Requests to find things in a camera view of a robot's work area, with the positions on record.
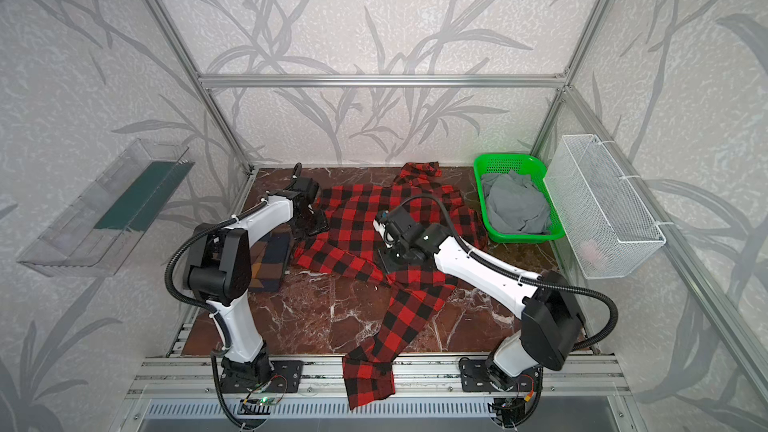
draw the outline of gray garment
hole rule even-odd
[[[514,170],[480,177],[488,221],[501,234],[549,234],[550,209],[531,180]]]

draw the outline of green laundry basket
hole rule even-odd
[[[487,172],[500,172],[505,174],[510,170],[514,170],[518,174],[524,176],[531,176],[533,184],[542,191],[544,197],[549,202],[549,207],[552,210],[550,218],[552,219],[552,225],[549,226],[549,234],[541,235],[515,235],[515,234],[500,234],[494,230],[491,224],[488,222],[488,212],[485,209],[485,194],[482,192],[482,184],[480,178]],[[488,236],[494,242],[499,243],[515,243],[515,244],[541,244],[547,240],[557,240],[565,236],[565,230],[560,223],[560,217],[552,206],[552,200],[549,198],[549,192],[544,185],[544,176],[547,175],[547,167],[541,160],[532,156],[526,156],[525,154],[483,154],[475,159],[475,179],[478,182],[478,194],[480,195],[480,208],[482,210],[482,221],[485,224],[485,228],[488,230]]]

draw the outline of white metal basket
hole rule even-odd
[[[626,277],[667,241],[597,136],[562,136],[544,184],[586,278]]]

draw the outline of red marble surface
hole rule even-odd
[[[440,181],[462,190],[466,203],[480,209],[471,167],[443,167]],[[399,168],[308,168],[321,187],[373,183],[389,186]],[[288,183],[290,169],[261,169],[245,208],[267,190]],[[517,267],[534,272],[556,271],[549,244],[495,244],[488,252]],[[291,266],[278,292],[249,294],[256,328],[271,354],[344,354],[379,330],[389,303],[389,289],[336,275]],[[483,352],[492,350],[518,324],[510,312],[469,284],[456,288],[446,306],[411,342],[408,352]],[[183,355],[207,356],[219,341],[216,327],[200,314],[184,346]]]

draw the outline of checkered shirt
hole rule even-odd
[[[295,264],[309,270],[337,273],[392,290],[379,332],[342,360],[351,409],[395,393],[392,361],[442,309],[458,283],[456,277],[418,266],[391,274],[379,269],[374,256],[384,241],[373,229],[376,214],[394,209],[408,197],[432,194],[446,206],[465,240],[479,248],[485,246],[487,235],[477,213],[465,205],[458,189],[433,181],[440,175],[436,162],[408,163],[392,187],[359,184],[323,190],[315,207],[328,217],[330,230],[299,244],[294,255]],[[406,207],[425,226],[442,219],[434,201],[418,198]]]

